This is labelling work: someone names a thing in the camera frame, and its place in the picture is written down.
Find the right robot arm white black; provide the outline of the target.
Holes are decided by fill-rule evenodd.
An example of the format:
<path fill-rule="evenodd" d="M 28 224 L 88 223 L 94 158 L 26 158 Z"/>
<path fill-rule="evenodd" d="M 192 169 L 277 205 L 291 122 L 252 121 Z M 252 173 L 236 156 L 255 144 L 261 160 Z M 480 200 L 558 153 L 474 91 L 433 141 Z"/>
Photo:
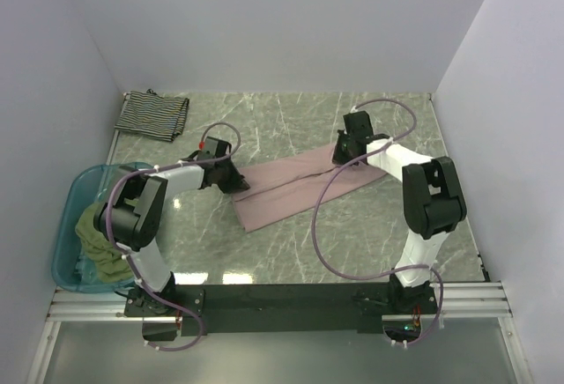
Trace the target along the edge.
<path fill-rule="evenodd" d="M 454 161 L 431 158 L 376 135 L 365 111 L 344 116 L 333 162 L 343 165 L 368 154 L 362 163 L 398 179 L 402 184 L 404 220 L 408 235 L 403 253 L 390 276 L 387 302 L 405 313 L 432 296 L 430 268 L 440 248 L 467 214 Z"/>

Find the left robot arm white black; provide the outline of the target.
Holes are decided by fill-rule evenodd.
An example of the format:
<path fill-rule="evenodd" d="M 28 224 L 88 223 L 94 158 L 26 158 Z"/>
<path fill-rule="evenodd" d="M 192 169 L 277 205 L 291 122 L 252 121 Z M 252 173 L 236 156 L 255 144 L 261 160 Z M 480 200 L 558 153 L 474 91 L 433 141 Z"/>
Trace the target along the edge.
<path fill-rule="evenodd" d="M 233 146 L 206 137 L 186 159 L 167 167 L 117 168 L 111 186 L 94 215 L 94 228 L 131 267 L 136 286 L 148 290 L 145 304 L 157 315 L 170 313 L 176 303 L 174 274 L 165 264 L 156 236 L 165 202 L 192 190 L 216 186 L 224 194 L 249 189 L 231 160 Z"/>

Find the pink tank top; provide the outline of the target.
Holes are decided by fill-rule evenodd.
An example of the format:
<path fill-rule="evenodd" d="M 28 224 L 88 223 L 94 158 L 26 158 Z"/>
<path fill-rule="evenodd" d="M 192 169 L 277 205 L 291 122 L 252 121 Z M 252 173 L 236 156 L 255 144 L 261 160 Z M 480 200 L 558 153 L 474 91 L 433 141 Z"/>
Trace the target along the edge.
<path fill-rule="evenodd" d="M 327 144 L 292 157 L 241 170 L 250 189 L 233 195 L 234 210 L 248 233 L 314 208 L 330 177 L 334 146 Z"/>

